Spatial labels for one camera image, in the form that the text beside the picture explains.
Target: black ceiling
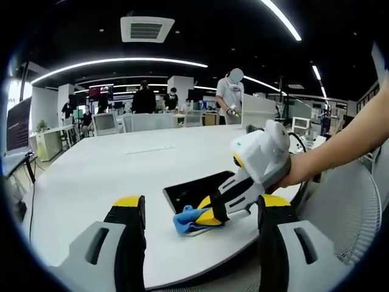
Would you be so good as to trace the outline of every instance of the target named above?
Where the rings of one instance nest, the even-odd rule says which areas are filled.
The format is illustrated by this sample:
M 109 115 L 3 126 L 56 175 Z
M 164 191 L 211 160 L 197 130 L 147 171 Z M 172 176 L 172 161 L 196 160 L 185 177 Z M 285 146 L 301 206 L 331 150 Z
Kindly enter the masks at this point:
M 315 64 L 328 97 L 357 100 L 377 76 L 370 55 L 369 17 L 356 2 L 273 0 L 302 37 L 298 42 L 260 0 L 62 1 L 32 23 L 24 59 L 49 70 L 117 57 L 174 58 L 208 65 L 204 69 L 165 63 L 99 64 L 60 73 L 37 86 L 132 75 L 186 75 L 199 86 L 216 87 L 214 77 L 240 67 L 245 75 L 275 87 L 282 75 L 286 82 L 305 88 L 288 89 L 291 93 L 321 96 L 312 70 Z M 123 43 L 120 18 L 129 14 L 173 18 L 175 24 L 163 44 Z M 29 80 L 36 77 L 29 73 Z M 247 80 L 244 84 L 249 94 L 274 92 Z

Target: potted plant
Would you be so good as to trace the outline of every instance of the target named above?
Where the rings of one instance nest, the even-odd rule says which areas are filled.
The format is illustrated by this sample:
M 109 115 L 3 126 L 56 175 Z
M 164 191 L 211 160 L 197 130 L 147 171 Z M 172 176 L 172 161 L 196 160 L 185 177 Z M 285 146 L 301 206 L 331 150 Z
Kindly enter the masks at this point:
M 44 120 L 41 120 L 39 124 L 36 126 L 36 131 L 38 133 L 42 133 L 47 130 L 47 123 Z

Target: white shirt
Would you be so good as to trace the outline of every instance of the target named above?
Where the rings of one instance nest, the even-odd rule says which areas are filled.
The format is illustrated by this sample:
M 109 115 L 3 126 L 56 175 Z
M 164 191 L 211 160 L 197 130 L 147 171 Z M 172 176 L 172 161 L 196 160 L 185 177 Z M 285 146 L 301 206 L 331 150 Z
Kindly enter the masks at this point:
M 237 86 L 240 90 L 234 90 L 231 88 L 232 85 Z M 244 86 L 241 82 L 232 82 L 231 79 L 225 77 L 220 79 L 218 82 L 218 88 L 216 90 L 216 95 L 221 96 L 224 102 L 230 107 L 233 108 L 237 112 L 242 111 L 242 96 L 244 93 Z M 224 109 L 220 109 L 220 115 L 226 116 L 227 113 Z
M 190 110 L 190 105 L 188 106 L 186 103 L 183 103 L 183 104 L 181 105 L 180 111 L 186 113 L 186 112 L 189 111 L 189 110 Z

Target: black shirt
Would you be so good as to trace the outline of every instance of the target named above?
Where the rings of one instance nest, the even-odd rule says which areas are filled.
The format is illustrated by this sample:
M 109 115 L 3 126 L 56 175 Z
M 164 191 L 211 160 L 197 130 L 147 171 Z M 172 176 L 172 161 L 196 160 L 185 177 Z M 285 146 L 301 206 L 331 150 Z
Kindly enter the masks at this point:
M 169 107 L 169 110 L 173 110 L 177 107 L 178 104 L 178 95 L 175 94 L 171 96 L 170 94 L 165 95 L 164 97 L 165 106 Z
M 92 114 L 84 114 L 83 126 L 89 126 L 92 122 Z
M 142 89 L 137 91 L 133 98 L 133 111 L 137 114 L 151 114 L 156 109 L 156 95 L 150 89 Z
M 65 113 L 65 119 L 68 119 L 73 113 L 73 108 L 69 103 L 65 103 L 62 108 L 62 113 Z

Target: air conditioning vent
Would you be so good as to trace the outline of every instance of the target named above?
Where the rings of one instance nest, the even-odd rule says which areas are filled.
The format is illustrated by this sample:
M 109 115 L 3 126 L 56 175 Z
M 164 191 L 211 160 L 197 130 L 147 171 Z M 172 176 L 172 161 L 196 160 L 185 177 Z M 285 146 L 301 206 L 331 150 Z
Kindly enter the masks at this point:
M 174 24 L 174 19 L 126 16 L 120 19 L 122 41 L 163 43 Z

